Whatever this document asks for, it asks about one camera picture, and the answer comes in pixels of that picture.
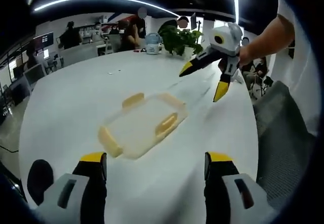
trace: white robot head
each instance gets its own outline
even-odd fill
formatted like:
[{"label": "white robot head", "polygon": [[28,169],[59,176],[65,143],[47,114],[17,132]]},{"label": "white robot head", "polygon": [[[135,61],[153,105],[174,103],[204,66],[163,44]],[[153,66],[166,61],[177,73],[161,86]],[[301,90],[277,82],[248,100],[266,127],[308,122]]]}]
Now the white robot head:
[{"label": "white robot head", "polygon": [[229,56],[235,56],[239,52],[239,42],[243,33],[236,23],[228,23],[227,26],[213,28],[209,35],[212,48]]}]

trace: green leaves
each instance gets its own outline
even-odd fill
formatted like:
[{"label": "green leaves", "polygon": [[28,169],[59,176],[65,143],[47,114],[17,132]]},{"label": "green leaves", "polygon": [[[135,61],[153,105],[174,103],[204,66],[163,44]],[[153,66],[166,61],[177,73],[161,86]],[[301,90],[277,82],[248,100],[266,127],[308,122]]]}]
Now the green leaves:
[{"label": "green leaves", "polygon": [[170,54],[175,52],[177,55],[183,55],[185,46],[194,48],[195,54],[203,51],[201,45],[196,43],[198,38],[202,36],[202,33],[199,31],[190,32],[189,29],[180,31],[175,26],[170,25],[163,28],[159,34],[163,38],[165,49]]}]

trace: person sitting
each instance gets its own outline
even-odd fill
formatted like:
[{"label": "person sitting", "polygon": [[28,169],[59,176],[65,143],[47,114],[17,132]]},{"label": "person sitting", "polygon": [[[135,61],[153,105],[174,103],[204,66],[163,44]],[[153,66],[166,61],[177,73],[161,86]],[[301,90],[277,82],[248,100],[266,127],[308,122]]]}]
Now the person sitting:
[{"label": "person sitting", "polygon": [[267,68],[267,61],[265,57],[261,58],[261,62],[255,67],[255,70],[251,69],[251,71],[243,71],[242,75],[248,90],[249,91],[252,90],[251,85],[254,82],[258,85],[261,85],[262,78],[265,77],[267,72],[268,72],[268,68]]},{"label": "person sitting", "polygon": [[117,29],[117,26],[113,25],[111,31],[109,32],[109,35],[111,34],[119,34],[119,30]]},{"label": "person sitting", "polygon": [[91,32],[90,38],[92,39],[92,42],[103,41],[104,36],[102,34],[100,22],[95,23],[95,30]]},{"label": "person sitting", "polygon": [[25,63],[23,70],[27,71],[28,69],[32,68],[33,66],[38,64],[38,61],[35,57],[35,47],[32,44],[29,44],[26,50],[26,55],[28,57],[28,61]]},{"label": "person sitting", "polygon": [[60,41],[59,48],[64,47],[65,50],[82,43],[79,30],[74,28],[73,21],[67,23],[67,30],[60,36]]},{"label": "person sitting", "polygon": [[121,39],[120,51],[135,50],[140,46],[141,38],[145,35],[145,20],[139,17],[131,19]]}]

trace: office chair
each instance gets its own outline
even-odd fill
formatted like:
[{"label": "office chair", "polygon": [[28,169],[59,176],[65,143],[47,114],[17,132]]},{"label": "office chair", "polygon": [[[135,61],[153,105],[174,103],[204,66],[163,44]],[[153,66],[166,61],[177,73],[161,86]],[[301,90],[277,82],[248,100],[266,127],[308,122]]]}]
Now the office chair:
[{"label": "office chair", "polygon": [[112,52],[116,53],[119,51],[120,46],[122,45],[122,38],[119,34],[111,34],[108,35],[110,44],[111,44],[111,48],[112,48]]},{"label": "office chair", "polygon": [[292,196],[309,160],[315,137],[308,133],[289,89],[276,81],[253,105],[259,141],[257,183],[280,210]]},{"label": "office chair", "polygon": [[256,92],[260,91],[261,96],[265,95],[266,90],[271,87],[273,84],[273,80],[265,75],[263,78],[259,77],[258,75],[256,76],[254,82],[251,85],[251,90],[253,90],[254,85],[259,85],[260,89],[256,89]]}]

